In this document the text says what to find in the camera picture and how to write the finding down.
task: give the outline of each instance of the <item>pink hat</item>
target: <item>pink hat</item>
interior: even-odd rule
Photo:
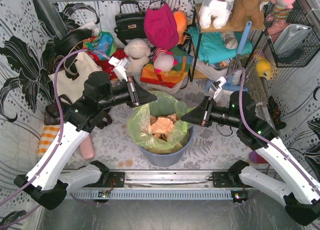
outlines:
[[[149,41],[158,48],[170,50],[178,43],[177,24],[168,4],[156,11],[147,9],[144,32]]]

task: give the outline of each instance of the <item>brown teddy bear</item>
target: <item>brown teddy bear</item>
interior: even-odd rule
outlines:
[[[231,14],[231,26],[239,28],[243,24],[244,17],[250,17],[252,26],[262,29],[264,27],[264,12],[260,10],[261,4],[271,0],[235,0]]]

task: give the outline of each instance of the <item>clear plastic bag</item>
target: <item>clear plastic bag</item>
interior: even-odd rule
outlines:
[[[179,151],[188,143],[189,128],[192,125],[181,120],[177,121],[165,142],[153,137],[150,115],[158,117],[176,113],[180,119],[193,108],[189,108],[184,102],[178,101],[167,93],[161,91],[151,91],[151,93],[157,96],[157,101],[138,107],[127,121],[130,136],[135,144],[155,154],[170,154]]]

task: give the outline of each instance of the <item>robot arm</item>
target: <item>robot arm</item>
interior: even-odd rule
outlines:
[[[124,103],[137,107],[156,99],[132,77],[123,77],[118,86],[112,87],[107,73],[91,73],[84,83],[82,97],[70,106],[64,117],[62,140],[48,164],[45,162],[57,145],[60,132],[38,164],[27,175],[18,175],[14,183],[19,187],[29,183],[24,191],[47,209],[56,208],[67,192],[97,181],[103,184],[108,179],[109,169],[98,161],[73,173],[61,174],[61,171],[74,150],[104,118],[104,110]]]
[[[242,94],[246,122],[253,131],[279,147],[287,158],[245,128],[240,117],[239,92],[231,94],[228,108],[217,106],[217,92],[221,88],[221,82],[219,79],[214,83],[212,99],[206,96],[198,107],[184,115],[181,120],[204,127],[210,127],[213,122],[216,122],[238,128],[236,134],[241,142],[267,160],[284,182],[266,176],[240,160],[228,170],[228,176],[234,186],[239,187],[245,184],[260,190],[282,204],[296,222],[301,225],[310,224],[320,216],[320,196],[316,189],[311,187],[310,182],[313,182],[317,188],[320,187],[320,183],[294,159],[277,132],[267,122],[256,117],[256,104],[247,92]]]

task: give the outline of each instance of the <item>wire basket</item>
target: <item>wire basket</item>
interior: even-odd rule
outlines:
[[[271,15],[273,4],[269,4],[267,11],[265,13],[265,34],[270,35],[272,29],[271,27],[275,25],[275,23],[280,24],[285,21],[289,24],[301,24],[305,26],[311,27],[311,31],[308,36],[303,40],[303,42],[295,49],[283,52],[281,54],[276,54],[274,49],[274,43],[281,35],[282,31],[277,32],[275,34],[270,35],[271,40],[268,41],[274,62],[277,68],[285,68],[285,67],[305,67],[309,64],[309,62],[316,56],[318,51],[320,50],[320,39],[318,33],[313,29],[311,23],[306,18],[306,12],[297,1],[293,5],[292,10],[284,10],[278,12],[274,15]]]

